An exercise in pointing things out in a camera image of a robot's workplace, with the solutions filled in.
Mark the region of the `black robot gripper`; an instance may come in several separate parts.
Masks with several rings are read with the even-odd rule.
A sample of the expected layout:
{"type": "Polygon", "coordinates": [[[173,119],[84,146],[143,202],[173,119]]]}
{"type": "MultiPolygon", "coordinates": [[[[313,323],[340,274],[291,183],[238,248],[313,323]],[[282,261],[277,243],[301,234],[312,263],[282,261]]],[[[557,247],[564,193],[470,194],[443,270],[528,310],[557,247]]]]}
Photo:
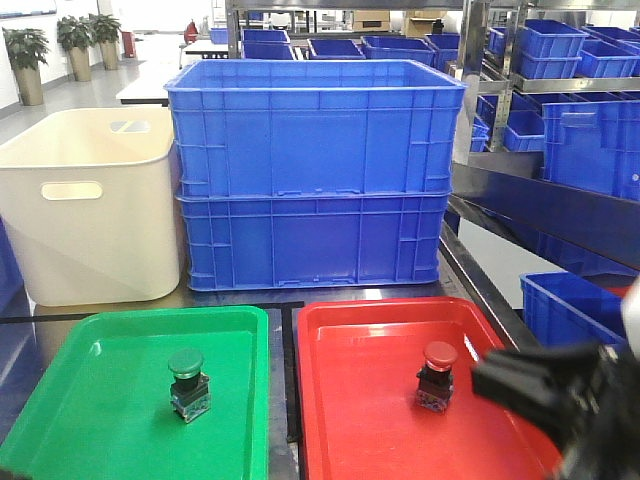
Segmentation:
{"type": "Polygon", "coordinates": [[[551,439],[562,456],[551,478],[638,478],[639,360],[629,348],[492,350],[472,388],[551,439]]]}

